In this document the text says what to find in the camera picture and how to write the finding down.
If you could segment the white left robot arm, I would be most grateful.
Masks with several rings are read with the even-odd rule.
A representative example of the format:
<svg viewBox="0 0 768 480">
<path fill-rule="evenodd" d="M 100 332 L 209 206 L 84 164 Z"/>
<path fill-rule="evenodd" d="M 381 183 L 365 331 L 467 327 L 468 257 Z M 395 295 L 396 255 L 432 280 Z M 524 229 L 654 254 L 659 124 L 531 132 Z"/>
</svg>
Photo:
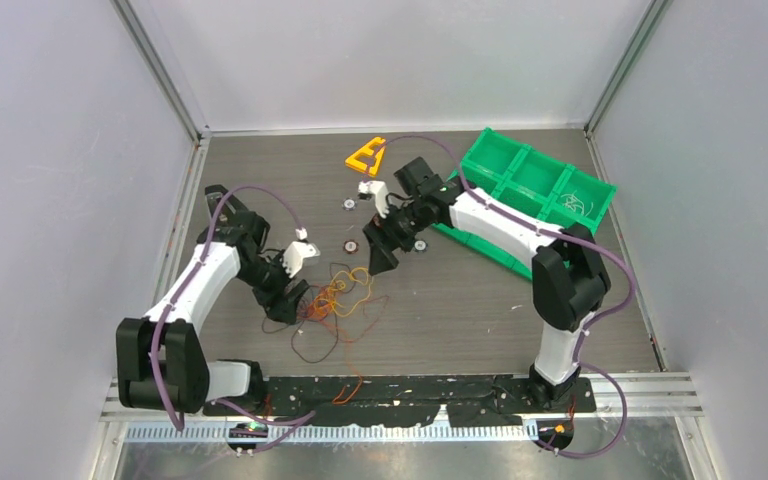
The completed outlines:
<svg viewBox="0 0 768 480">
<path fill-rule="evenodd" d="M 293 325 L 309 285 L 301 270 L 320 255 L 303 228 L 273 256 L 266 253 L 269 222 L 246 208 L 216 213 L 170 290 L 145 314 L 125 318 L 115 333 L 118 399 L 131 409 L 167 412 L 179 421 L 208 403 L 227 401 L 244 414 L 267 398 L 253 360 L 207 360 L 200 333 L 222 291 L 248 285 L 266 318 Z"/>
</svg>

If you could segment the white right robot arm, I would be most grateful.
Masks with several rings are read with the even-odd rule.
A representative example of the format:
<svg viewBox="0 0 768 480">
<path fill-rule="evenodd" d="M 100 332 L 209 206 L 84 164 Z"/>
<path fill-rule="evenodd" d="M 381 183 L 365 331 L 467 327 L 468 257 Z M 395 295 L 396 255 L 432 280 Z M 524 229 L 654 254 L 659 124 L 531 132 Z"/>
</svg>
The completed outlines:
<svg viewBox="0 0 768 480">
<path fill-rule="evenodd" d="M 587 321 L 611 289 L 611 281 L 592 232 L 538 221 L 494 200 L 463 174 L 445 180 L 417 157 L 395 173 L 404 193 L 378 180 L 362 180 L 358 196 L 376 213 L 364 226 L 369 244 L 367 270 L 375 276 L 395 269 L 397 251 L 408 252 L 420 232 L 444 225 L 475 235 L 514 257 L 532 274 L 532 301 L 543 321 L 538 354 L 529 368 L 532 401 L 556 410 L 571 395 L 581 365 L 578 355 Z"/>
</svg>

